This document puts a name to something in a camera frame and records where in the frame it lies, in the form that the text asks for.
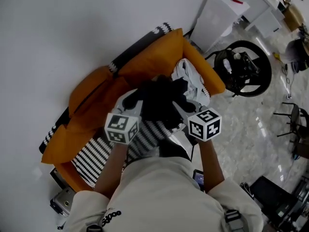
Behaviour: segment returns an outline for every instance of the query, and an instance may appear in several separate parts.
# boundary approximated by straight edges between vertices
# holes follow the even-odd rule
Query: black and white striped fabric
[[[140,131],[129,144],[124,168],[136,160],[148,157],[149,152],[157,148],[159,141],[170,137],[180,128],[181,125],[168,130],[161,121],[142,121],[140,123]],[[72,160],[79,175],[92,188],[95,186],[98,176],[104,168],[114,146],[113,142],[108,141],[104,131],[101,134],[100,137],[91,138]]]

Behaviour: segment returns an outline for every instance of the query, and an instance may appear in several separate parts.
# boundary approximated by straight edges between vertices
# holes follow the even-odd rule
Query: white sleeve
[[[250,232],[261,232],[263,218],[260,207],[233,180],[226,179],[208,192],[225,209],[238,210],[247,220]]]
[[[86,224],[98,222],[109,202],[110,199],[95,191],[80,191],[76,193],[64,231],[86,231]]]

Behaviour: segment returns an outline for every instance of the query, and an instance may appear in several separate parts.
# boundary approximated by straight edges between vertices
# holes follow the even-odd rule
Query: beige shirt
[[[111,200],[94,191],[78,192],[64,231],[85,232],[99,222],[105,232],[221,232],[226,209],[238,210],[250,232],[262,231],[260,208],[234,181],[227,179],[205,194],[192,176],[193,166],[183,158],[136,161],[123,172]]]

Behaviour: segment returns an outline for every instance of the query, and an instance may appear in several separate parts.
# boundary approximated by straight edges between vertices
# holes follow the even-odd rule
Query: black cloth
[[[125,109],[133,109],[137,101],[143,101],[141,117],[144,121],[162,121],[167,129],[182,123],[173,101],[186,112],[194,112],[195,106],[187,102],[184,93],[188,90],[188,82],[181,79],[172,81],[169,77],[159,76],[156,81],[147,81],[141,88],[123,101]]]

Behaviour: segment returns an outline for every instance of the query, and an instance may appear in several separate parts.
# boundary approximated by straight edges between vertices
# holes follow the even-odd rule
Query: person
[[[192,178],[186,151],[172,144],[166,139],[159,147],[162,157],[135,161],[123,173],[127,145],[115,144],[94,191],[74,196],[64,231],[262,231],[261,209],[239,185],[224,178],[211,141],[198,142],[205,193]],[[241,214],[243,229],[229,227],[227,210]]]

